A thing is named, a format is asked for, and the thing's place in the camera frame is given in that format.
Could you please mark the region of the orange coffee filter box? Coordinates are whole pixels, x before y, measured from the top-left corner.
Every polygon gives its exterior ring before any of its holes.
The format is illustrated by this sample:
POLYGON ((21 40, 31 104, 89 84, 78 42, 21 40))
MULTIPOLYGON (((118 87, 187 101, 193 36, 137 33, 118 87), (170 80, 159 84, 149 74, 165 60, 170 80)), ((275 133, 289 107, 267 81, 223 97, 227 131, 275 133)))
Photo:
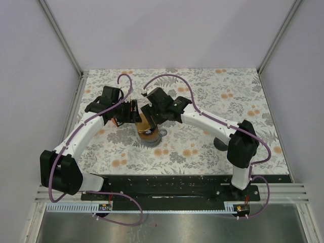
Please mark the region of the orange coffee filter box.
POLYGON ((126 123, 124 120, 120 120, 120 119, 116 119, 116 118, 112 118, 111 121, 113 122, 113 124, 116 127, 120 127, 120 126, 122 126, 123 124, 126 123))

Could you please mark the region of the red and grey cup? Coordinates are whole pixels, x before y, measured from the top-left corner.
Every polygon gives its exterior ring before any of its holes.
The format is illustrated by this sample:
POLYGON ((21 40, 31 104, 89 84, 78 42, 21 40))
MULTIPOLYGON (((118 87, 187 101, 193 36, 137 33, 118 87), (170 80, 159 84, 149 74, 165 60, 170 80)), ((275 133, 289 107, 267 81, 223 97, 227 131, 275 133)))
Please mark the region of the red and grey cup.
POLYGON ((213 143, 214 143, 214 147, 219 151, 227 151, 228 150, 228 146, 218 138, 215 138, 213 143))

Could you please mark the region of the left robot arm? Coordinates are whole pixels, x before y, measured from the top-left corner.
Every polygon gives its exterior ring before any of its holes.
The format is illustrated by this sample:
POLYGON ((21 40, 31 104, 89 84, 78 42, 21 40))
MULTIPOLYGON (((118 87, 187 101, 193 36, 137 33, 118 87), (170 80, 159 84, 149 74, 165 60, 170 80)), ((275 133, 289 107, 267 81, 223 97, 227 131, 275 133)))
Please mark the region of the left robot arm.
POLYGON ((40 155, 41 185, 69 195, 92 191, 99 200, 108 198, 110 188, 104 184, 104 178, 83 173, 78 161, 92 138, 111 120, 117 125, 135 124, 141 117, 136 99, 130 99, 122 89, 105 86, 102 94, 86 106, 68 137, 40 155))

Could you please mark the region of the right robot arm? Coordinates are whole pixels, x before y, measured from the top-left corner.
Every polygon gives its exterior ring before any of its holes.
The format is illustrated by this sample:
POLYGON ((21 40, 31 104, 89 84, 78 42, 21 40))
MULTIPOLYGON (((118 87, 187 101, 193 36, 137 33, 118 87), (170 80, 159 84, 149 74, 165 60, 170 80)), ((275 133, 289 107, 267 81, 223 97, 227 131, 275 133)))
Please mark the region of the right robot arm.
POLYGON ((197 111, 192 99, 182 96, 173 99, 160 87, 150 91, 145 90, 142 96, 149 101, 149 104, 141 107, 141 111, 150 126, 155 127, 166 121, 175 121, 213 135, 216 142, 214 146, 218 150, 227 152, 227 160, 233 166, 231 196, 236 200, 242 200, 248 195, 251 160, 259 146, 251 122, 244 120, 236 123, 203 110, 197 111))

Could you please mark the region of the glass coffee server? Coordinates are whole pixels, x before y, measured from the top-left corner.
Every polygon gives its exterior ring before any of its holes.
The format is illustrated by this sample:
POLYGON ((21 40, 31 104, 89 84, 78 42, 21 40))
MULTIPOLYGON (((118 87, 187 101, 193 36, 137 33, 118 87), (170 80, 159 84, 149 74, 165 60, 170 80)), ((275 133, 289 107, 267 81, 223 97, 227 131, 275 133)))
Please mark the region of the glass coffee server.
POLYGON ((157 147, 161 143, 162 137, 166 136, 167 133, 166 129, 156 128, 149 134, 139 134, 139 137, 144 146, 153 148, 157 147))

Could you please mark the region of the brown paper coffee filter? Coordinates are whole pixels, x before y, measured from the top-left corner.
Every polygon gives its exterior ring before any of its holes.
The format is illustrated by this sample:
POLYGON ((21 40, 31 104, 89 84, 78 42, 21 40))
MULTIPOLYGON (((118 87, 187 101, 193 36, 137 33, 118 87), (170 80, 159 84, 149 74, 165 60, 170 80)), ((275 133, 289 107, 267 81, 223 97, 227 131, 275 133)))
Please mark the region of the brown paper coffee filter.
POLYGON ((141 121, 138 123, 135 123, 137 132, 139 134, 151 133, 151 126, 143 113, 140 114, 140 118, 141 118, 141 121))

